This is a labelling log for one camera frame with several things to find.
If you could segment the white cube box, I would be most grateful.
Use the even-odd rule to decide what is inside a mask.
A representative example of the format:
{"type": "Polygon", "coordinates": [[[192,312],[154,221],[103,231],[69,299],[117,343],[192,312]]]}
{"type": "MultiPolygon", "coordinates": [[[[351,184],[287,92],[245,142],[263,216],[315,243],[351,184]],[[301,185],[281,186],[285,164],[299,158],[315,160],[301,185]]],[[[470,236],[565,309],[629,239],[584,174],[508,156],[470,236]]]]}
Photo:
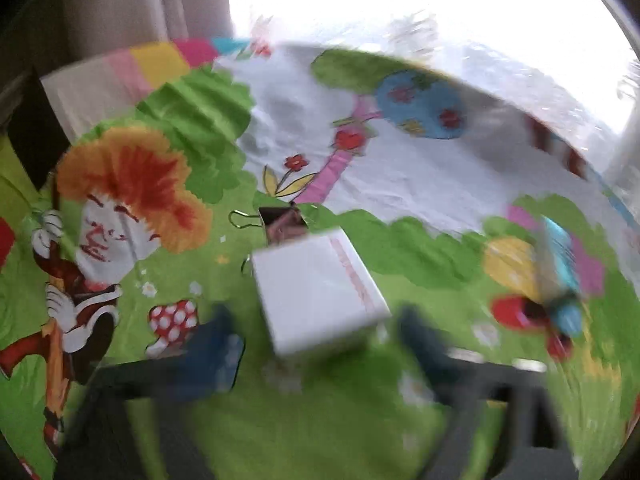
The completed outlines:
{"type": "Polygon", "coordinates": [[[362,344],[392,314],[340,228],[250,256],[274,354],[306,361],[362,344]]]}

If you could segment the teal small packet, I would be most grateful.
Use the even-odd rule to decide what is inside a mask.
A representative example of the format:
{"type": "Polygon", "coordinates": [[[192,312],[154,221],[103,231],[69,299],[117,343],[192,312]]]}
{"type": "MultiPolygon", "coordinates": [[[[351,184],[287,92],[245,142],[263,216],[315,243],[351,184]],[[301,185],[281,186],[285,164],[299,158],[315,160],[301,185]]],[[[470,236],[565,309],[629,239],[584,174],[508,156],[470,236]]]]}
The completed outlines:
{"type": "Polygon", "coordinates": [[[535,271],[540,304],[562,335],[582,332],[580,284],[572,238],[562,226],[541,217],[536,233],[535,271]]]}

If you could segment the colourful cartoon play mat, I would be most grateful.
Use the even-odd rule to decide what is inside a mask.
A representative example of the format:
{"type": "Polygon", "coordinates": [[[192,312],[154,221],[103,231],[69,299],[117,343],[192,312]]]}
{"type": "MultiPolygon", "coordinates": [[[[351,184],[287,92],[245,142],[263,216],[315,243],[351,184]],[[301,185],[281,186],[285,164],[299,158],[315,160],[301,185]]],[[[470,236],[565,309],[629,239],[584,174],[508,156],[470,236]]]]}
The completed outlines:
{"type": "Polygon", "coordinates": [[[639,228],[434,70],[119,55],[1,136],[6,479],[600,479],[639,419],[639,228]]]}

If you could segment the patterned binder clip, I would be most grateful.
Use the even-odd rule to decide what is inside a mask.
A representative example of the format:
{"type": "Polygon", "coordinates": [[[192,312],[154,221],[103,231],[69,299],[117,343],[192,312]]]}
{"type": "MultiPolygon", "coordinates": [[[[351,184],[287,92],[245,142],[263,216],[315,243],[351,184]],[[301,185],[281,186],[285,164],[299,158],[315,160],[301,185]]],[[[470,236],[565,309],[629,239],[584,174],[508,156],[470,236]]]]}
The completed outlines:
{"type": "Polygon", "coordinates": [[[262,206],[256,214],[235,209],[229,212],[228,220],[235,229],[261,229],[268,245],[285,243],[309,233],[306,220],[294,204],[262,206]]]}

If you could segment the sheer patterned curtain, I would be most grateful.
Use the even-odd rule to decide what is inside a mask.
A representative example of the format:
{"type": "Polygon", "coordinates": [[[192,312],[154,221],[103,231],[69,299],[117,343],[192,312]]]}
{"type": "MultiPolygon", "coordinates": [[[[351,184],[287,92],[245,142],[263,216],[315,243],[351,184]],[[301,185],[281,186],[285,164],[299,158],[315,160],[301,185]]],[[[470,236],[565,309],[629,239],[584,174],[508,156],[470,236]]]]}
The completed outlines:
{"type": "Polygon", "coordinates": [[[1,118],[32,76],[146,42],[232,34],[229,0],[1,0],[1,118]]]}

